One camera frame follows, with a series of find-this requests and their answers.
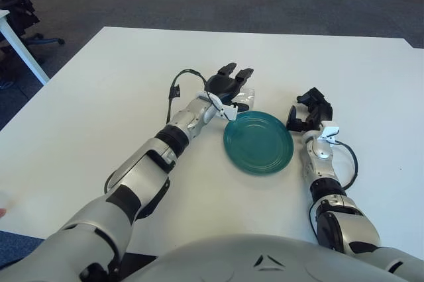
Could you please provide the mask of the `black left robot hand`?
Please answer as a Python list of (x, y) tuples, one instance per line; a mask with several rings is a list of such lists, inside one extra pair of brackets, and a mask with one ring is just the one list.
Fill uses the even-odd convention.
[(251, 110), (251, 106), (244, 102), (234, 102), (233, 99), (240, 93), (241, 88), (253, 74), (252, 68), (240, 70), (234, 78), (230, 75), (237, 64), (231, 62), (218, 70), (217, 74), (211, 76), (205, 84), (208, 93), (216, 95), (222, 104), (227, 106), (238, 106), (238, 112)]

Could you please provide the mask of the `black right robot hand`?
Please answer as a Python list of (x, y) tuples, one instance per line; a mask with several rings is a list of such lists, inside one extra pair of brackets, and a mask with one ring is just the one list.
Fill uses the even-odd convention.
[(309, 113), (305, 120), (297, 118), (296, 107), (293, 105), (290, 109), (286, 128), (294, 132), (308, 132), (310, 130), (319, 130), (323, 121), (332, 121), (333, 108), (331, 104), (325, 100), (316, 87), (311, 88), (303, 95), (296, 97), (298, 104), (305, 105)]

